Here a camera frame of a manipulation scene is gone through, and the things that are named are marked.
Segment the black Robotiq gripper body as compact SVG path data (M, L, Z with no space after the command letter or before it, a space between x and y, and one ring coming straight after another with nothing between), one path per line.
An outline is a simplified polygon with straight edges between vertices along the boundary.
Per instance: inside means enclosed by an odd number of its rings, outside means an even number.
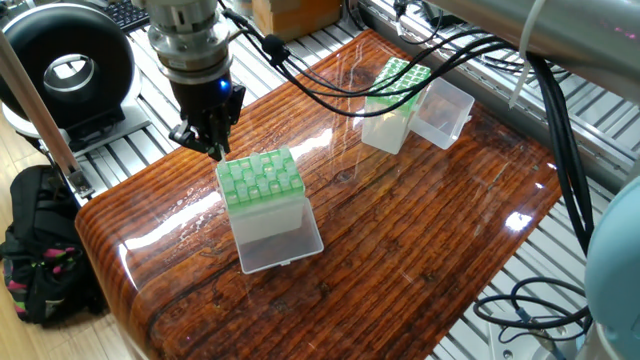
M171 80L170 84L180 106L182 120L218 109L225 113L230 126L237 124L246 88L233 82L229 72L205 83L181 84Z

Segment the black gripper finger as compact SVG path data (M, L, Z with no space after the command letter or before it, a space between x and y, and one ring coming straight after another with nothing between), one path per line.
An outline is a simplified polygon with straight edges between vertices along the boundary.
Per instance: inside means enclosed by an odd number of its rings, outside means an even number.
M211 156L223 156L231 152L229 136L236 120L229 115L213 115L211 117Z
M216 161L219 160L219 149L215 147L216 143L208 136L200 135L189 124L174 127L169 133L169 139L185 148L206 154Z

